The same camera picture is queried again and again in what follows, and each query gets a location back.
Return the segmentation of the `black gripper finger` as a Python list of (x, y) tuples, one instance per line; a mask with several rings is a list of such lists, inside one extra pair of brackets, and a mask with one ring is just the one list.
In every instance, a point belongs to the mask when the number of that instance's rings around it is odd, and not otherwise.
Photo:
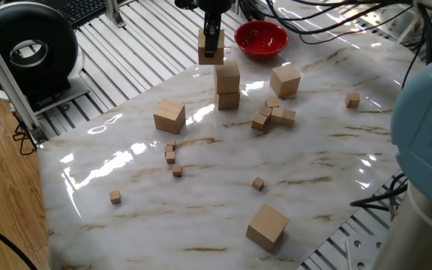
[(203, 33), (205, 35), (205, 57), (214, 58), (218, 49), (221, 29), (221, 15), (219, 13), (205, 13)]

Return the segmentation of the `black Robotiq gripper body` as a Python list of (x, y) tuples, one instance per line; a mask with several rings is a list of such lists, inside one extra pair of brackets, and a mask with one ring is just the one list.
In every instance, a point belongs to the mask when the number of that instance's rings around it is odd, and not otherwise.
[(206, 14), (221, 15), (233, 5), (233, 0), (198, 0), (199, 8)]

